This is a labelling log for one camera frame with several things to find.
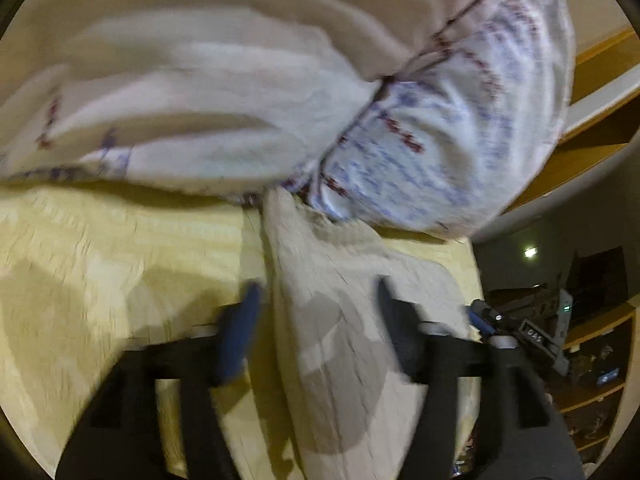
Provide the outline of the grey knitted sweater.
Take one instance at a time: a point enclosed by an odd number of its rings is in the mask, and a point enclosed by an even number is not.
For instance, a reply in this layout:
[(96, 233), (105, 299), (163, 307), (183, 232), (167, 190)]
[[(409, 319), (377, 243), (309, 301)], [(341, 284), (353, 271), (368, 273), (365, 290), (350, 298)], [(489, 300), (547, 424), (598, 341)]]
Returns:
[(460, 338), (482, 288), (471, 244), (333, 222), (277, 188), (262, 203), (274, 340), (309, 479), (393, 479), (425, 390), (400, 374), (375, 304), (379, 278)]

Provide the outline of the yellow orange patterned bedspread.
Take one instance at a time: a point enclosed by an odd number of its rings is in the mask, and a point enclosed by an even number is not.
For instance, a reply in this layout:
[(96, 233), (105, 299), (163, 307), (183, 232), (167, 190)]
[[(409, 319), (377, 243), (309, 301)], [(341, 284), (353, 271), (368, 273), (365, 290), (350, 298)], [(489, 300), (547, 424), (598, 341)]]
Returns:
[[(447, 269), (462, 304), (482, 298), (468, 239), (377, 231)], [(35, 462), (23, 467), (53, 479), (130, 338), (164, 342), (206, 323), (245, 280), (270, 281), (269, 248), (257, 208), (126, 184), (2, 184), (1, 409), (26, 448), (18, 460)], [(242, 479), (305, 479), (265, 310), (248, 370), (214, 399)]]

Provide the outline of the wooden wall shelf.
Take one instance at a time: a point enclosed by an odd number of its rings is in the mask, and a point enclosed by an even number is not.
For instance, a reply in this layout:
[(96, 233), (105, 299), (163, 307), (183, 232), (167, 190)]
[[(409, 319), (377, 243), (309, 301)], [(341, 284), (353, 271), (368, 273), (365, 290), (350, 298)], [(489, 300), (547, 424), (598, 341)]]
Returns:
[(549, 196), (630, 143), (639, 109), (639, 37), (630, 27), (579, 52), (565, 131), (544, 169), (506, 208)]

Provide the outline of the wooden shelving unit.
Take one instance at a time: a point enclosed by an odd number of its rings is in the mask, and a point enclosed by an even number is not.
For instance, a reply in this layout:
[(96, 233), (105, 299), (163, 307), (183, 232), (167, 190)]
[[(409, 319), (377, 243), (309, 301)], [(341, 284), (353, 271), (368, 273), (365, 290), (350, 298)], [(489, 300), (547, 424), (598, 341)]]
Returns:
[(566, 376), (548, 383), (588, 472), (620, 442), (639, 407), (639, 298), (603, 312), (567, 335)]

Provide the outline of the floral white duvet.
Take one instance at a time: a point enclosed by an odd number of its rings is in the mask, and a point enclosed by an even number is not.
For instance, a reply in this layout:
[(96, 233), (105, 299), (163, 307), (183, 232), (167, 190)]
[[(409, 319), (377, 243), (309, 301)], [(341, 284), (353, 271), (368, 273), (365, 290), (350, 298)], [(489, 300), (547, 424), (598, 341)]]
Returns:
[(256, 192), (495, 0), (1, 0), (1, 177)]

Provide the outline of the floral white pillow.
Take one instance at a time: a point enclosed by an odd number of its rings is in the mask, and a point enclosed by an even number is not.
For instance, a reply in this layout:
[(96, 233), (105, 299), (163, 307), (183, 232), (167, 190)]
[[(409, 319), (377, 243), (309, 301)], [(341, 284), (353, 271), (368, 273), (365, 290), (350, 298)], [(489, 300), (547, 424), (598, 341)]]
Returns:
[(285, 187), (334, 220), (472, 235), (547, 162), (574, 67), (566, 0), (473, 0)]

